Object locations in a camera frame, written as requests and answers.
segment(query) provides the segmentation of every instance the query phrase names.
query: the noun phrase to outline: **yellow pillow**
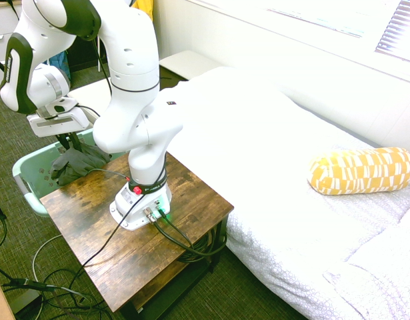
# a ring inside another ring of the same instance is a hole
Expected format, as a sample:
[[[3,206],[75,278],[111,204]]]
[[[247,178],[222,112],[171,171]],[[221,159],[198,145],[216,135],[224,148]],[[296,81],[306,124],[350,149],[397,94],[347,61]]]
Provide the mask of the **yellow pillow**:
[[[402,148],[333,151],[310,162],[307,180],[324,195],[400,190],[410,182],[410,153]]]

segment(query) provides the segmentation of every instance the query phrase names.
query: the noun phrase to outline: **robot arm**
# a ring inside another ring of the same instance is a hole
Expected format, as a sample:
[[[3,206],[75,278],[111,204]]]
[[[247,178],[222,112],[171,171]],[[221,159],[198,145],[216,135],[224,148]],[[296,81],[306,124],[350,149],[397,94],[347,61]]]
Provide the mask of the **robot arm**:
[[[70,102],[63,97],[69,92],[66,78],[57,68],[40,64],[70,47],[76,35],[86,40],[98,35],[107,51],[112,97],[94,123],[93,137],[104,152],[131,151],[131,182],[116,195],[110,211],[117,222],[123,217],[122,227],[133,230],[148,221],[144,208],[160,203],[169,212],[171,193],[162,168],[168,144],[182,129],[174,106],[156,99],[159,56],[148,15],[124,0],[23,0],[20,22],[7,48],[1,97],[12,110],[28,114],[30,123],[40,123],[36,127],[50,123],[53,134],[76,131],[64,119],[67,114],[75,119],[75,109],[81,112],[76,103],[71,103],[70,112],[57,110]],[[138,209],[132,210],[133,203]]]
[[[42,64],[70,47],[76,35],[92,39],[97,34],[101,24],[97,12],[90,2],[77,2],[89,13],[84,14],[81,23],[80,10],[74,10],[70,1],[64,5],[60,0],[24,1],[19,23],[7,45],[1,98],[10,109],[29,115],[39,137],[82,130],[89,124],[81,110],[74,109],[74,99],[62,99],[70,89],[64,72]]]

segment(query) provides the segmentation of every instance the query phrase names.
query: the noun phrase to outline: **white wall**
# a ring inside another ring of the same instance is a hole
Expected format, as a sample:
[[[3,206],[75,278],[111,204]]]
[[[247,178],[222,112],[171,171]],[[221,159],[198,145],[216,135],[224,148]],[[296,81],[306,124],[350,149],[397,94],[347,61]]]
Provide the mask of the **white wall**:
[[[155,0],[160,58],[192,50],[276,82],[298,104],[380,145],[410,150],[410,82],[186,0]]]

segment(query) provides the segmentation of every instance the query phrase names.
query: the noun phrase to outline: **cable connector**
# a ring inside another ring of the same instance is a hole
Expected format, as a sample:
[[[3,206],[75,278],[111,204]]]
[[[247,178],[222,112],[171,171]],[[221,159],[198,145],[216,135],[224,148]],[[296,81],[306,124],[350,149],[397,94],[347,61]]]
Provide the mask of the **cable connector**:
[[[143,212],[147,219],[150,221],[150,223],[154,223],[157,221],[156,217],[154,216],[152,210],[149,207],[145,208]]]
[[[36,282],[28,278],[11,279],[9,283],[2,285],[3,287],[17,287],[21,289],[34,289],[37,291],[55,291],[55,287],[49,286],[46,283]]]
[[[157,205],[157,206],[156,206],[156,210],[158,210],[158,212],[160,213],[160,216],[162,216],[163,218],[165,218],[165,219],[166,219],[166,213],[165,213],[165,210],[164,210],[164,209],[162,209],[162,207],[161,207],[160,205]]]

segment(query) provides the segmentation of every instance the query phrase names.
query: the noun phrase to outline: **window blind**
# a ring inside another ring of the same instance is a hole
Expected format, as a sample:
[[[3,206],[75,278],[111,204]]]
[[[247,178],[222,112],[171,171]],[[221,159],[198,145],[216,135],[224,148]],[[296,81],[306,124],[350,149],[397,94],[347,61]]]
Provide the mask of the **window blind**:
[[[410,0],[400,1],[375,51],[410,61]]]

